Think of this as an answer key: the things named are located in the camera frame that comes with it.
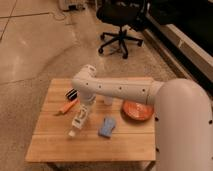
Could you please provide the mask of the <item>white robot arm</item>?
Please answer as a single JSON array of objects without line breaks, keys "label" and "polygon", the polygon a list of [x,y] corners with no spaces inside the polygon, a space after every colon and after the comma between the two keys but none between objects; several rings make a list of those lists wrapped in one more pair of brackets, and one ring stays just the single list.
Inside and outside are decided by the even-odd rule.
[{"label": "white robot arm", "polygon": [[156,171],[213,171],[213,108],[199,84],[183,78],[99,78],[96,73],[85,65],[71,80],[82,104],[99,94],[154,107]]}]

